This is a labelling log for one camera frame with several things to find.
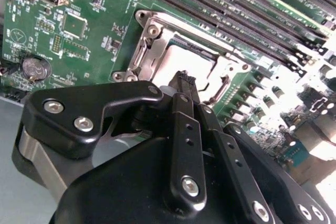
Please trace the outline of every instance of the mounting hole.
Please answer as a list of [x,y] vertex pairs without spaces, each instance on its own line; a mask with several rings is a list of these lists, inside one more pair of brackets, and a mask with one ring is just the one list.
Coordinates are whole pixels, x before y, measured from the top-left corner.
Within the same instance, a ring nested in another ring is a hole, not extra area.
[[194,142],[190,139],[190,138],[186,138],[185,142],[189,145],[189,146],[194,146]]
[[236,165],[238,165],[239,167],[242,167],[243,166],[243,164],[239,161],[239,160],[235,160],[235,163],[236,163]]
[[193,127],[192,127],[190,124],[186,124],[185,127],[186,127],[188,130],[190,130],[190,131],[193,130]]
[[229,146],[231,149],[234,149],[235,147],[231,143],[227,143],[227,146]]
[[144,19],[145,16],[145,13],[139,13],[139,19]]

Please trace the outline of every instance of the motherboard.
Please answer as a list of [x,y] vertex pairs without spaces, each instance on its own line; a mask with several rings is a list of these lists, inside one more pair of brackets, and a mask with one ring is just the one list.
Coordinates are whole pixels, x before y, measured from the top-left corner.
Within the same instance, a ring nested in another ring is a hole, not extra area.
[[6,0],[0,94],[186,71],[222,126],[296,166],[305,129],[335,147],[335,17],[336,0]]

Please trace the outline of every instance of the screw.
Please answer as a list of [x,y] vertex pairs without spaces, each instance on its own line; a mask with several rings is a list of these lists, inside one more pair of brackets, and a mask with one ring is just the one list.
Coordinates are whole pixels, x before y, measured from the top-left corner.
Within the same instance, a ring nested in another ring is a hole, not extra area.
[[197,183],[191,178],[184,178],[182,180],[182,187],[191,197],[196,197],[200,192]]
[[321,221],[324,221],[324,216],[323,214],[320,212],[319,209],[317,209],[315,206],[311,206],[311,210],[313,210],[314,214],[317,216],[317,218],[319,218]]
[[121,78],[122,78],[121,74],[119,74],[119,73],[115,73],[115,74],[113,75],[113,77],[114,77],[114,79],[115,79],[116,81],[120,81]]
[[181,99],[182,99],[182,101],[184,101],[184,102],[188,102],[188,98],[185,97],[184,95],[181,96]]
[[240,130],[240,128],[236,127],[236,126],[233,126],[233,130],[238,133],[238,134],[241,134],[242,131]]
[[152,38],[156,38],[159,35],[159,29],[154,25],[149,26],[147,32]]
[[211,114],[211,112],[212,112],[212,110],[207,106],[204,106],[204,110],[209,114]]
[[151,91],[151,92],[154,93],[154,94],[158,94],[158,93],[159,93],[159,92],[157,91],[156,87],[154,87],[154,86],[149,86],[148,89],[149,89],[149,91]]
[[89,132],[93,129],[93,122],[84,116],[80,116],[75,119],[73,124],[77,129],[83,132]]
[[305,216],[307,220],[311,220],[311,214],[310,212],[301,204],[298,205],[301,213]]
[[64,106],[57,101],[49,101],[44,104],[44,109],[52,114],[61,113],[64,110]]
[[257,216],[259,216],[259,218],[263,222],[268,222],[269,221],[269,214],[268,214],[266,208],[262,204],[260,204],[257,201],[253,201],[253,209],[254,209],[254,212],[257,214]]
[[136,77],[135,76],[128,76],[127,81],[136,81]]

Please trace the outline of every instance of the integrated circuit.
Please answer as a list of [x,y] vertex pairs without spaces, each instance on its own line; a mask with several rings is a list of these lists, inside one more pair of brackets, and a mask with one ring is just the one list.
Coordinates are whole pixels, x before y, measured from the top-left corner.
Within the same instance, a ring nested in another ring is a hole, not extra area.
[[72,13],[66,13],[62,22],[62,31],[77,39],[82,39],[88,22]]

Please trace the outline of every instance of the metal arm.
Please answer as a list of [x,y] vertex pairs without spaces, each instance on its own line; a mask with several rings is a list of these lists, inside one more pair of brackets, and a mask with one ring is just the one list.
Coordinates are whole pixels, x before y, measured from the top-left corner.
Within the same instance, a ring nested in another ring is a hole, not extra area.
[[[172,96],[139,81],[29,98],[13,161],[59,201],[50,223],[330,223],[242,129],[223,132],[194,78],[178,72],[170,86]],[[112,139],[152,137],[93,168],[107,118]]]

